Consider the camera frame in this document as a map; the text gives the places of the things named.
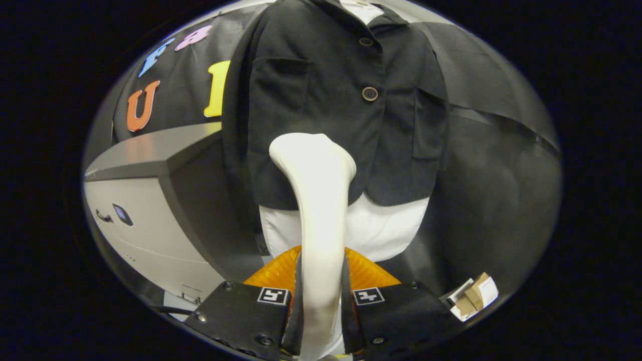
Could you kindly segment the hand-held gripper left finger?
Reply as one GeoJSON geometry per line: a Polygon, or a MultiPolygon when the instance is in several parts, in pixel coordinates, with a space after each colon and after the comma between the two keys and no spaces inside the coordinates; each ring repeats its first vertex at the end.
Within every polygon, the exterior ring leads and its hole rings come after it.
{"type": "Polygon", "coordinates": [[[289,249],[243,282],[224,281],[184,324],[255,359],[293,359],[302,347],[301,251],[289,249]]]}

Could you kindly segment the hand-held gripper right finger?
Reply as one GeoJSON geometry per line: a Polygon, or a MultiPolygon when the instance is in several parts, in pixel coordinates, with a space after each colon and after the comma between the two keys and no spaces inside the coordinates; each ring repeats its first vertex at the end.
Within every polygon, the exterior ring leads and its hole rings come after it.
{"type": "Polygon", "coordinates": [[[419,281],[399,281],[346,248],[343,339],[355,360],[406,360],[434,347],[460,326],[446,304],[419,281]]]}

